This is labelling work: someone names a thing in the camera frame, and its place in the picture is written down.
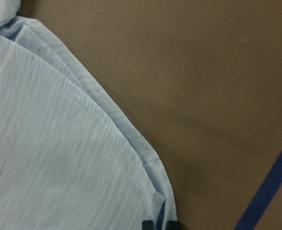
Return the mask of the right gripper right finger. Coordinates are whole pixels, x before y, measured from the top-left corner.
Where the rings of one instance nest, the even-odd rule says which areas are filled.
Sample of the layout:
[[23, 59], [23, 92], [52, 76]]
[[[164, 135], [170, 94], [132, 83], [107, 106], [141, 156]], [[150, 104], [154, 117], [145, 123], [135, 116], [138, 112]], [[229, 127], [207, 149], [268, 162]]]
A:
[[181, 224], [179, 221], [171, 220], [166, 224], [166, 230], [181, 230]]

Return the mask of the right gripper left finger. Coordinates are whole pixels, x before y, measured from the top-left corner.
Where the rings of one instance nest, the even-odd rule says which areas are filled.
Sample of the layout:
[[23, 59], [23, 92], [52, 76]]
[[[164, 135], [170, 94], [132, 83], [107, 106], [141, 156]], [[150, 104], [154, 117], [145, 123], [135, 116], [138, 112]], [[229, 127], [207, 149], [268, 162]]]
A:
[[142, 230], [154, 230], [154, 222], [152, 220], [144, 220], [142, 222]]

